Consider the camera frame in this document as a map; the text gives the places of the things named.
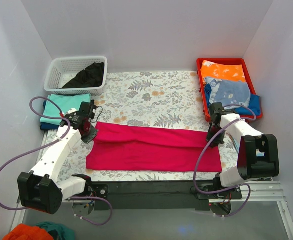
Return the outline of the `magenta t shirt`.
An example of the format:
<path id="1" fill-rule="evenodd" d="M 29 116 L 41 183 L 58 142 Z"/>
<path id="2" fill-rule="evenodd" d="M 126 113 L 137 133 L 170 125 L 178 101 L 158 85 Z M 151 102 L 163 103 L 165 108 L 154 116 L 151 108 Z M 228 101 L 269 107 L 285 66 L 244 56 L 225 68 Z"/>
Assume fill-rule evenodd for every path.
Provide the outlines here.
<path id="1" fill-rule="evenodd" d="M 221 172 L 217 147 L 209 148 L 207 134 L 186 129 L 128 126 L 98 122 L 97 137 L 86 157 L 86 168 L 96 171 Z"/>

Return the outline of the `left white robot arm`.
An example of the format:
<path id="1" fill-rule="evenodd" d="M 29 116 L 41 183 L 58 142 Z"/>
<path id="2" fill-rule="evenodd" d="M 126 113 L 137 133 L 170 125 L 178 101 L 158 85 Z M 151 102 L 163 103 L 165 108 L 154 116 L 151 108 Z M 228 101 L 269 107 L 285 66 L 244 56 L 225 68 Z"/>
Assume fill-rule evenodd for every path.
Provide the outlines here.
<path id="1" fill-rule="evenodd" d="M 71 109 L 58 128 L 54 139 L 56 143 L 46 150 L 30 172 L 19 175 L 17 184 L 23 207 L 53 215 L 64 200 L 72 197 L 88 200 L 92 196 L 89 176 L 74 174 L 64 181 L 58 181 L 58 177 L 77 143 L 89 144 L 97 136 L 98 130 L 91 123 L 96 110 L 93 101 L 82 102 L 79 109 Z"/>

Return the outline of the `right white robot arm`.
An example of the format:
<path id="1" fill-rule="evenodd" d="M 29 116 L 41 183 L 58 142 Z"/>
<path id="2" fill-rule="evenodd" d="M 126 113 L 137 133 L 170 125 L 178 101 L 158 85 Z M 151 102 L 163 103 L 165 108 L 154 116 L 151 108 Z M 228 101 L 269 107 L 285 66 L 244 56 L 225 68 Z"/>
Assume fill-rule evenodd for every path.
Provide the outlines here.
<path id="1" fill-rule="evenodd" d="M 264 134 L 241 117 L 234 109 L 227 109 L 222 103 L 209 107 L 211 123 L 207 142 L 211 148 L 224 143 L 228 132 L 238 143 L 237 165 L 215 176 L 208 193 L 219 199 L 226 198 L 233 187 L 246 182 L 277 177 L 280 173 L 278 141 L 273 134 Z"/>

